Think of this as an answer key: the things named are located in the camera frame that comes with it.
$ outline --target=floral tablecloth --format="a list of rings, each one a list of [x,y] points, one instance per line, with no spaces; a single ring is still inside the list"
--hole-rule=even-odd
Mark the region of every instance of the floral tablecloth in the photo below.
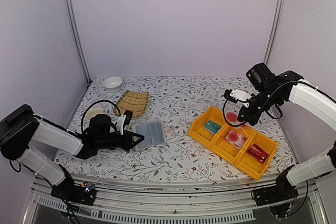
[[[80,160],[59,151],[56,162],[68,171],[111,179],[143,182],[200,182],[241,179],[248,176],[210,150],[187,136],[192,122],[210,106],[222,108],[224,90],[238,88],[255,92],[245,78],[224,77],[131,77],[124,78],[123,88],[107,93],[104,79],[95,79],[90,85],[69,129],[80,132],[80,119],[93,102],[108,99],[117,102],[127,91],[149,92],[146,113],[131,121],[132,125],[161,120],[166,131],[166,143],[142,151],[101,150],[98,155]],[[116,122],[110,104],[98,104],[105,114]],[[227,111],[238,112],[239,107],[228,103]],[[279,143],[278,150],[265,174],[277,174],[295,163],[279,123],[265,113],[254,126],[256,130]]]

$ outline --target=pink box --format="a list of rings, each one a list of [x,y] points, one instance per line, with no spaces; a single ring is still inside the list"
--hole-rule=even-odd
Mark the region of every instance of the pink box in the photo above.
[[[225,141],[227,141],[230,145],[237,148],[238,150],[242,148],[246,140],[246,137],[235,131],[230,131],[225,137]]]

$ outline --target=wire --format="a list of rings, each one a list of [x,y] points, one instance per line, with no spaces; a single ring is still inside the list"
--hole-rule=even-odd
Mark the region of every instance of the wire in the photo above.
[[[286,215],[287,211],[289,211],[289,210],[292,209],[292,207],[294,206],[294,203],[295,203],[296,200],[297,200],[297,198],[295,197],[295,194],[293,194],[294,199],[293,199],[293,202],[291,203],[290,208],[289,208],[287,211],[282,212],[282,213],[280,214],[281,217],[279,217],[279,215],[278,215],[278,216],[275,216],[275,213],[272,213],[271,211],[270,211],[270,213],[271,213],[275,218],[277,218],[277,219],[285,219],[285,218],[287,218],[287,217],[290,217],[290,216],[296,214],[298,211],[300,211],[300,209],[304,206],[304,203],[306,202],[306,199],[307,199],[307,197],[308,197],[308,190],[309,190],[309,184],[308,184],[308,181],[306,181],[306,184],[307,184],[307,187],[306,187],[306,188],[307,188],[307,189],[306,189],[306,195],[304,196],[304,199],[303,199],[301,205],[299,206],[299,208],[297,208],[297,210],[296,210],[295,212],[290,212],[288,215]]]
[[[306,82],[304,82],[304,81],[289,81],[289,82],[283,83],[283,84],[280,85],[278,88],[276,88],[275,91],[273,91],[273,93],[272,93],[272,94],[269,96],[269,98],[266,100],[266,102],[261,106],[261,108],[259,109],[259,111],[263,112],[263,111],[265,110],[265,108],[266,108],[267,103],[268,103],[268,102],[270,101],[270,99],[274,96],[274,94],[275,94],[279,89],[281,89],[283,86],[288,85],[288,84],[291,84],[291,83],[299,83],[299,84],[306,85],[306,86],[308,86],[308,87],[310,87],[310,88],[316,90],[317,92],[323,94],[325,97],[327,97],[327,98],[328,98],[329,100],[331,100],[332,102],[336,103],[336,100],[335,100],[333,97],[331,97],[330,95],[326,94],[326,93],[323,92],[322,90],[317,89],[315,86],[313,86],[313,85],[311,85],[311,84],[309,84],[309,83],[306,83]],[[224,120],[225,120],[225,122],[226,122],[228,125],[230,125],[231,127],[239,127],[239,126],[242,126],[242,125],[244,125],[245,123],[248,123],[251,119],[253,119],[255,116],[257,116],[257,115],[259,114],[259,111],[258,111],[258,112],[256,112],[254,115],[252,115],[251,117],[249,117],[245,122],[240,123],[240,124],[237,124],[237,125],[233,125],[233,124],[231,124],[231,123],[228,122],[228,120],[227,120],[227,118],[226,118],[226,116],[225,116],[225,105],[226,105],[227,101],[228,101],[228,100],[226,100],[226,101],[224,102],[224,105],[223,105],[223,109],[222,109],[222,110],[223,110],[223,116],[224,116]]]
[[[257,189],[257,188],[262,188],[262,189],[264,189],[264,190],[266,190],[266,191],[270,191],[271,193],[275,193],[275,192],[276,192],[276,190],[270,190],[270,189],[268,189],[267,187],[257,186],[257,187],[255,187],[255,188],[253,188],[252,191],[251,191],[251,198],[254,199],[254,200],[255,200],[256,198],[253,196],[253,195],[254,195],[253,192],[254,192],[254,190]]]
[[[275,105],[275,107],[277,108],[277,110],[278,110],[279,113],[280,113],[280,115],[279,115],[278,118],[276,118],[275,116],[272,116],[272,114],[269,113],[269,111],[266,111],[266,114],[267,114],[270,118],[277,120],[277,119],[280,119],[280,118],[283,117],[283,112],[282,112],[281,108],[280,108],[277,104]]]
[[[14,165],[12,164],[12,160],[11,160],[11,159],[9,160],[9,164],[10,164],[11,168],[12,168],[15,172],[17,172],[17,173],[21,172],[21,163],[18,162],[18,164],[19,164],[19,169],[18,169],[18,170],[15,169]]]
[[[118,106],[117,106],[114,102],[111,102],[111,101],[109,101],[109,100],[99,100],[99,101],[97,101],[97,102],[94,102],[93,104],[91,104],[91,105],[85,110],[85,112],[84,112],[84,114],[83,114],[83,116],[82,116],[82,119],[81,119],[81,121],[80,121],[80,129],[81,129],[82,134],[83,134],[83,131],[84,131],[84,130],[83,130],[83,123],[84,123],[84,117],[85,117],[86,113],[88,113],[88,111],[89,111],[90,108],[92,108],[94,105],[96,105],[97,103],[100,103],[100,102],[108,102],[108,103],[112,104],[112,105],[116,108],[116,110],[118,111],[119,116],[121,116],[121,112],[120,112]]]
[[[46,178],[44,178],[44,180],[49,184],[49,186],[51,188],[54,188],[54,186],[50,183],[49,180],[47,180]],[[55,190],[55,192],[57,193],[58,197],[63,201],[63,203],[67,206],[68,214],[70,214],[70,212],[71,212],[71,214],[75,218],[77,224],[80,224],[80,221],[78,220],[77,216],[75,215],[75,213],[74,213],[74,211],[72,209],[72,205],[68,201],[66,201],[65,199],[63,199],[63,197],[58,193],[57,190]],[[71,221],[71,223],[75,224],[74,221],[71,219],[71,217],[69,218],[69,220]]]
[[[242,100],[236,99],[236,98],[235,98],[235,100],[238,101],[238,102],[241,102],[241,103],[248,103],[248,101],[242,101]]]
[[[303,202],[301,203],[301,205],[299,206],[299,208],[295,212],[291,212],[289,215],[287,215],[287,217],[292,216],[292,215],[296,214],[298,211],[300,211],[300,209],[303,207],[304,203],[306,202],[306,199],[308,197],[308,189],[309,189],[308,181],[306,181],[306,184],[307,184],[307,189],[306,189],[306,195],[304,196]]]

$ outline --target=small white bowl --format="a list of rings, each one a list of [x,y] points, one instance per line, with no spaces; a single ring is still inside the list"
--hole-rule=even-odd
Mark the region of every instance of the small white bowl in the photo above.
[[[86,113],[85,118],[86,120],[90,121],[91,118],[99,114],[104,114],[104,110],[101,108],[90,108],[89,111]]]
[[[113,93],[121,90],[122,87],[122,78],[118,76],[113,76],[110,78],[107,78],[103,82],[103,86],[106,89],[107,92]]]

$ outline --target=yellow compartment organizer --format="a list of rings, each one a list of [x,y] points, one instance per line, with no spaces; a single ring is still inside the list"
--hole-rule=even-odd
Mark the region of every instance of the yellow compartment organizer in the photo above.
[[[215,135],[211,134],[209,131],[203,128],[204,124],[206,124],[209,120],[221,126],[220,130]],[[247,138],[240,150],[236,149],[227,141],[225,141],[226,135],[231,130],[234,130]],[[207,109],[207,111],[205,111],[193,122],[189,129],[188,135],[255,180],[260,179],[267,170],[269,164],[271,163],[272,157],[278,148],[278,143],[264,136],[260,132],[252,129],[251,127],[244,126],[237,129],[235,127],[229,126],[224,121],[223,112],[213,106]],[[247,150],[253,144],[257,144],[260,148],[268,153],[268,157],[263,164],[256,161],[247,153]]]

